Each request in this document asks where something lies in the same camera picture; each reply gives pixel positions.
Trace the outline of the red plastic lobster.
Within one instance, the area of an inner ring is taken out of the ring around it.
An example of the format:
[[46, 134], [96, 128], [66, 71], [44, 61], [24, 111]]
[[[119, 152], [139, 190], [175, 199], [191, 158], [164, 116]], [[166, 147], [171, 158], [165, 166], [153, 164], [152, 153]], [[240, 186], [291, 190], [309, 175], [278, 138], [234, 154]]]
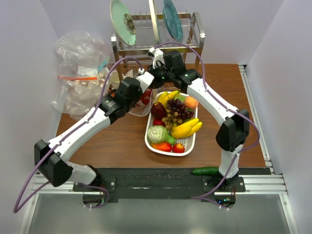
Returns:
[[141, 96], [141, 98], [139, 99], [139, 101], [136, 103], [136, 106], [148, 105], [149, 102], [150, 102], [151, 93], [152, 93], [152, 89], [148, 88], [148, 89], [143, 93], [143, 95]]

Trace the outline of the clear polka dot zip bag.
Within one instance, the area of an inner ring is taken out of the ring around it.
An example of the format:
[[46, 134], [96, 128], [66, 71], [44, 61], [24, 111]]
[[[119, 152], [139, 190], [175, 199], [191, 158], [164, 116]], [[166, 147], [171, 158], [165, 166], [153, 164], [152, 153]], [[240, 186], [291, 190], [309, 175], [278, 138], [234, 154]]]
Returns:
[[148, 88], [129, 113], [137, 117], [144, 117], [148, 115], [153, 103], [155, 102], [156, 96], [157, 89]]

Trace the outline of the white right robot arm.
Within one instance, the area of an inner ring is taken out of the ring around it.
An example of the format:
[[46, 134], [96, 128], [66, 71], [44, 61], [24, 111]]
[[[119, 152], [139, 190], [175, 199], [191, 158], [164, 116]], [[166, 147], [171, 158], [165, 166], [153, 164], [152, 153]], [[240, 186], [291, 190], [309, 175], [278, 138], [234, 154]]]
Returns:
[[196, 99], [219, 124], [215, 138], [221, 148], [221, 164], [215, 176], [215, 188], [229, 191], [237, 178], [239, 156], [249, 135], [249, 112], [229, 104], [207, 84], [203, 75], [195, 69], [187, 69], [179, 51], [164, 53], [153, 47], [148, 56], [153, 60], [148, 71], [154, 76], [154, 88], [167, 82], [173, 83], [176, 88]]

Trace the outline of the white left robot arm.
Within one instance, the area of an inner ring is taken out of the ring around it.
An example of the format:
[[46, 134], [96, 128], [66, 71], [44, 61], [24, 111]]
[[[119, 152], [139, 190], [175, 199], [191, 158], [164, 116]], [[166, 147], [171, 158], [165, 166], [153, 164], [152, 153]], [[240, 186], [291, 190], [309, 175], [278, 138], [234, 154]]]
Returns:
[[140, 78], [126, 78], [111, 94], [102, 98], [98, 107], [93, 107], [80, 121], [63, 134], [49, 142], [39, 140], [34, 145], [36, 169], [54, 186], [67, 181], [83, 183], [89, 191], [101, 186], [101, 179], [91, 166], [76, 165], [71, 156], [91, 137], [124, 117], [139, 101], [148, 88]]

